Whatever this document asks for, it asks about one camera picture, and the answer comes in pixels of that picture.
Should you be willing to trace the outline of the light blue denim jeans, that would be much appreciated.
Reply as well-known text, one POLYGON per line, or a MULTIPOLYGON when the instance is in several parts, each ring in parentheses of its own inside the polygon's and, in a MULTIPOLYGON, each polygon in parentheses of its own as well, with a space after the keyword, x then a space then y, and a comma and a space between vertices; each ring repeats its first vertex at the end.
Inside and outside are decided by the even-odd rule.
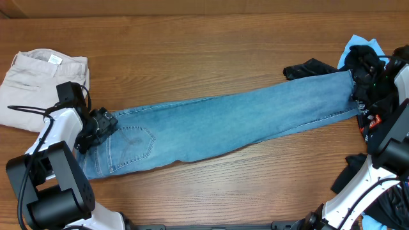
POLYGON ((356 116, 354 89, 351 72, 344 71, 117 111, 115 133, 76 159, 92 180, 217 157, 356 116))

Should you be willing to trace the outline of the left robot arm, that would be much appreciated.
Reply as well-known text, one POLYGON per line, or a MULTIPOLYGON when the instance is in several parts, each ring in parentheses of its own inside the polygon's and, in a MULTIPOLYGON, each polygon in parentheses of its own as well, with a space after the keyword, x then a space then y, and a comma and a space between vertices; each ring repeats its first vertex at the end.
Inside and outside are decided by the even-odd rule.
POLYGON ((120 212, 95 200, 73 151, 84 154, 115 132, 117 119, 105 108, 91 109, 88 90, 78 83, 56 87, 59 101, 48 109, 12 105, 39 114, 45 126, 22 156, 6 165, 17 196, 21 229, 131 229, 120 212))

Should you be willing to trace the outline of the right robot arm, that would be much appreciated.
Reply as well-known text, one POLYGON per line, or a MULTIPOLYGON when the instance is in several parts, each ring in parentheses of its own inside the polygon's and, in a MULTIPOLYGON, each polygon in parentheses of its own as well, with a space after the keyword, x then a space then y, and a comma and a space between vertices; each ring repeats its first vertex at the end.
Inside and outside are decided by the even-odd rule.
POLYGON ((351 229, 361 213, 382 196, 408 183, 408 46, 386 56, 369 45, 352 45, 343 69, 355 81, 354 99, 367 153, 360 169, 346 167, 333 188, 336 196, 321 204, 293 229, 351 229))

